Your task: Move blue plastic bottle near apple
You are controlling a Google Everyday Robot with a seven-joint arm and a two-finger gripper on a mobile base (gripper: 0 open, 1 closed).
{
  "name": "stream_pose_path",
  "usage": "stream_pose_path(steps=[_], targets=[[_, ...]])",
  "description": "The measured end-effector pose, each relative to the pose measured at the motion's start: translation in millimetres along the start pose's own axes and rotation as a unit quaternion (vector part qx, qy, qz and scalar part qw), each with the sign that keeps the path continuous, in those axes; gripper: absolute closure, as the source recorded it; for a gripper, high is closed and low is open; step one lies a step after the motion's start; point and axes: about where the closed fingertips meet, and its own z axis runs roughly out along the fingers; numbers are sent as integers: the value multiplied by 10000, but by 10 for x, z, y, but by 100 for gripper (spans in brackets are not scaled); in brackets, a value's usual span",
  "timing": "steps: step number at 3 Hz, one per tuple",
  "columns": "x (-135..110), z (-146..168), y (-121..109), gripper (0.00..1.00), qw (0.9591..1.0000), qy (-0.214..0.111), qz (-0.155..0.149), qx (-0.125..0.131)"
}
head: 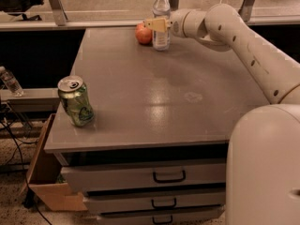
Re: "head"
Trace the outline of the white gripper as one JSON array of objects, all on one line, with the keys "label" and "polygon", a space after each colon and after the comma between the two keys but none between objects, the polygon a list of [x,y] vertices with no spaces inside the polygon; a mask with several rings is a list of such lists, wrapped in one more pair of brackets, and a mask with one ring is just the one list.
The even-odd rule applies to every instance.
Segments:
[{"label": "white gripper", "polygon": [[165,17],[156,17],[146,19],[144,25],[152,31],[165,33],[171,27],[171,32],[174,36],[184,38],[184,22],[189,14],[188,9],[178,9],[171,12],[170,20]]}]

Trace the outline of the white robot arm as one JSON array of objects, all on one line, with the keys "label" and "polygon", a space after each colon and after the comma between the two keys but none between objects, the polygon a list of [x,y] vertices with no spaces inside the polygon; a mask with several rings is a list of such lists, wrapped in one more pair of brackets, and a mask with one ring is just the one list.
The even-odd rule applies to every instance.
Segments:
[{"label": "white robot arm", "polygon": [[156,32],[231,49],[268,103],[235,125],[226,166],[226,225],[300,224],[300,65],[258,35],[231,6],[180,9],[147,19]]}]

